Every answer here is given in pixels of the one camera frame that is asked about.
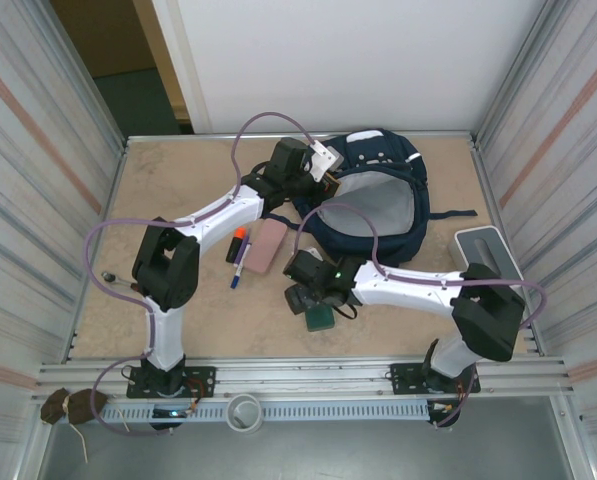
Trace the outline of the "green pencil case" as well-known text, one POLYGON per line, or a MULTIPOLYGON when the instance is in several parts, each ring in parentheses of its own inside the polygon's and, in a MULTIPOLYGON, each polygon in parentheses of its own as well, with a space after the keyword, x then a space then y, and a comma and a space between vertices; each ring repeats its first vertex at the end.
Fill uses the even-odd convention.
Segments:
POLYGON ((335 327, 333 309, 328 305, 316 305, 305 312, 305 322, 308 332, 319 332, 335 327))

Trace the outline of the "pink pencil case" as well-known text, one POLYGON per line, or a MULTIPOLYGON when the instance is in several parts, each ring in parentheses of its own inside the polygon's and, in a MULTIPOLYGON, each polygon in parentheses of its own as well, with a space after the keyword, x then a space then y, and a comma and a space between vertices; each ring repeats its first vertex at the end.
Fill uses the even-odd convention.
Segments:
POLYGON ((256 274, 266 274, 287 233, 287 226, 278 220, 265 219, 248 250, 244 268, 256 274))

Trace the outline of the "orange black highlighter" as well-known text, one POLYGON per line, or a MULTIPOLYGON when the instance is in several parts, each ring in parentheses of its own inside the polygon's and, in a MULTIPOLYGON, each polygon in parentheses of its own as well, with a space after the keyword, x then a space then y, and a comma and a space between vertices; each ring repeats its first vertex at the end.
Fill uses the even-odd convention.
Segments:
POLYGON ((232 240, 229 244, 229 248, 225 257, 225 261, 227 263, 233 264, 236 261, 238 253, 241 249, 245 236, 247 234, 246 227, 238 227, 232 237, 232 240))

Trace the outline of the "navy blue backpack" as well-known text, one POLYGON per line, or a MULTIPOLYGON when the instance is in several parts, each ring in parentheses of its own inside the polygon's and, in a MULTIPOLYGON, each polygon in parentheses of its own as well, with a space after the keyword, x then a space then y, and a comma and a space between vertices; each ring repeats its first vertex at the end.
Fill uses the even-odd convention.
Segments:
POLYGON ((323 209, 307 219, 303 229, 333 260, 370 260, 377 236, 378 262, 397 267, 419 252, 431 220, 477 215, 474 210, 431 211, 423 155, 404 136, 370 129, 330 138, 323 145, 342 156, 333 172, 339 182, 336 195, 327 201, 297 198, 293 205, 301 218, 320 204, 350 207, 323 209))

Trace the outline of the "aluminium table edge bar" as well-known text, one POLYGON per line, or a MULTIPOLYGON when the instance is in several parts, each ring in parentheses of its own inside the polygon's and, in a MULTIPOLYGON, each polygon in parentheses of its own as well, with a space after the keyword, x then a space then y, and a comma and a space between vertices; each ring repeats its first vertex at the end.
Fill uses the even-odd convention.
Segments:
MULTIPOLYGON (((396 134, 407 138, 413 137, 459 137, 472 138, 472 133, 468 130, 400 130, 396 134)), ((209 141, 209 140, 234 140, 236 134, 194 134, 194 135, 134 135, 129 136, 127 143, 145 143, 145 142, 165 142, 165 141, 209 141)), ((242 139, 279 139, 282 137, 292 137, 303 139, 304 135, 300 132, 282 132, 282 133, 244 133, 242 139)))

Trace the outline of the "white grey box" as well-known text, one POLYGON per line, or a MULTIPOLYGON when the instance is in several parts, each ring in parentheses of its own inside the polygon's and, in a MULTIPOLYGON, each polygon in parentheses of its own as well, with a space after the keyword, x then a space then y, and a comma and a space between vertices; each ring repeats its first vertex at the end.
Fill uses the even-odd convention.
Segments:
POLYGON ((500 278, 523 279, 503 236, 493 225, 455 232, 448 250, 459 269, 466 270, 470 264, 478 263, 487 266, 500 278))

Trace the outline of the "brown wooden door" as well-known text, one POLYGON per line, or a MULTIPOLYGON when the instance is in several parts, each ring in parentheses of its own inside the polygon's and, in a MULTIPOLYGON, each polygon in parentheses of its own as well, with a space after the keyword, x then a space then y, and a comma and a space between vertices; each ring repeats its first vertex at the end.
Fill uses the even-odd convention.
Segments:
POLYGON ((49 0, 93 78, 154 69, 133 0, 49 0))

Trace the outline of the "brown cloth bundle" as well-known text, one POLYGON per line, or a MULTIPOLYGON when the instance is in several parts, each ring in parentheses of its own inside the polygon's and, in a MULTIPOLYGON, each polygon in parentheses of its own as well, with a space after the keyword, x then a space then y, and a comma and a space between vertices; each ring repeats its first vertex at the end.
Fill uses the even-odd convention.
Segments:
POLYGON ((67 418, 72 425, 80 425, 95 418, 108 403, 108 396, 92 389, 68 392, 65 388, 54 391, 40 409, 42 422, 54 425, 67 418))

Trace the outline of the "aluminium mounting rail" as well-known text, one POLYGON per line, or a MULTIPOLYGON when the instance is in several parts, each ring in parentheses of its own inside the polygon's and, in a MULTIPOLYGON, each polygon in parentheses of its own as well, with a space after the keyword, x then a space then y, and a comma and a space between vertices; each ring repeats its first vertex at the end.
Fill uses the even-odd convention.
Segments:
MULTIPOLYGON (((187 365, 216 368, 216 398, 254 393, 264 398, 325 399, 390 396, 387 379, 395 363, 414 363, 416 356, 190 358, 187 365)), ((59 388, 89 388, 109 359, 72 360, 40 368, 32 398, 40 401, 59 388)), ((480 397, 548 397, 574 391, 564 361, 559 357, 516 355, 507 363, 481 361, 477 365, 480 397)))

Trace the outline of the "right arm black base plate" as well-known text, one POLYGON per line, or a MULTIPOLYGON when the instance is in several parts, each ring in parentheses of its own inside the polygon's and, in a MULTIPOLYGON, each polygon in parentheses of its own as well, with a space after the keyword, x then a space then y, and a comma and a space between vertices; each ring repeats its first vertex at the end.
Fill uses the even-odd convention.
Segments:
POLYGON ((391 382, 395 395, 458 394, 471 387, 472 393, 481 391, 480 381, 472 367, 465 368, 458 377, 450 378, 425 363, 394 363, 385 378, 391 382))

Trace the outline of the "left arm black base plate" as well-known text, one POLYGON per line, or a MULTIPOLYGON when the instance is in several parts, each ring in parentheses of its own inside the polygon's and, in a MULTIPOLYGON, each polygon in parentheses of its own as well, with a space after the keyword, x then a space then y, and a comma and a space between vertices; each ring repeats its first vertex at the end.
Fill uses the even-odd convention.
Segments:
POLYGON ((182 367, 160 372, 132 367, 126 397, 130 399, 211 398, 216 384, 214 367, 182 367))

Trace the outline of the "red handled screwdriver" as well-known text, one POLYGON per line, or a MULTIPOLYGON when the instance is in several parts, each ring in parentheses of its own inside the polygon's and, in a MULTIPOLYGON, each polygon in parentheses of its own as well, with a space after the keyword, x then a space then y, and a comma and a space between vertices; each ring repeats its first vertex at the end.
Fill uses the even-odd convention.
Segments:
POLYGON ((137 292, 139 290, 136 282, 122 279, 114 273, 103 271, 101 277, 104 282, 110 286, 123 287, 131 291, 137 292))

